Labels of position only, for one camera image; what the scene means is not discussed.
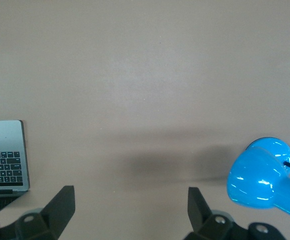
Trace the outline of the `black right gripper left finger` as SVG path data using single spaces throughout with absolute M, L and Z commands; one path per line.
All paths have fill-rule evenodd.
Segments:
M 0 240 L 57 240 L 76 210 L 75 188 L 64 186 L 42 209 L 33 209 L 0 227 Z

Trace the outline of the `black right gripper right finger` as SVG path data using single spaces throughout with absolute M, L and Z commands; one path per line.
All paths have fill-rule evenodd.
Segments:
M 248 228 L 239 226 L 226 212 L 212 211 L 197 187 L 188 188 L 187 214 L 192 226 L 186 240 L 284 240 L 274 226 L 252 222 Z

